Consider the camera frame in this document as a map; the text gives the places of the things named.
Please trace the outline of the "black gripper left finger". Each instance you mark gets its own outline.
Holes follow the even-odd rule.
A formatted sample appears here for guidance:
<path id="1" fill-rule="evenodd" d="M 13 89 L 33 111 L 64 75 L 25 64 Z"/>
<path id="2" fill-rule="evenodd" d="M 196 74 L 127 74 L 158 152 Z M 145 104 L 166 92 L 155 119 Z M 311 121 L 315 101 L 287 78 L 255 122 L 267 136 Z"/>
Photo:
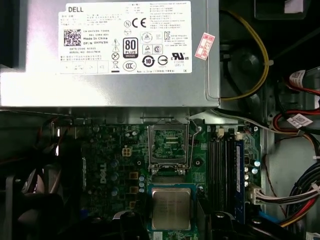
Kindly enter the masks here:
<path id="1" fill-rule="evenodd" d="M 67 229 L 68 240 L 148 240 L 149 234 L 137 212 L 125 212 L 107 221 L 88 217 Z"/>

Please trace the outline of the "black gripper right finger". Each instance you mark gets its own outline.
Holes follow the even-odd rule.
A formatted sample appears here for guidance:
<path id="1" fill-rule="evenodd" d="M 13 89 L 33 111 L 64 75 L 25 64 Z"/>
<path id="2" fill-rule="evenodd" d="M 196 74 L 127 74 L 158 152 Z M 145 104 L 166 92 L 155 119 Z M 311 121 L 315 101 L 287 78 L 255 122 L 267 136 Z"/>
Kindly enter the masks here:
<path id="1" fill-rule="evenodd" d="M 305 237 L 292 233 L 260 216 L 245 224 L 239 223 L 227 212 L 215 211 L 199 219 L 201 240 L 304 240 Z"/>

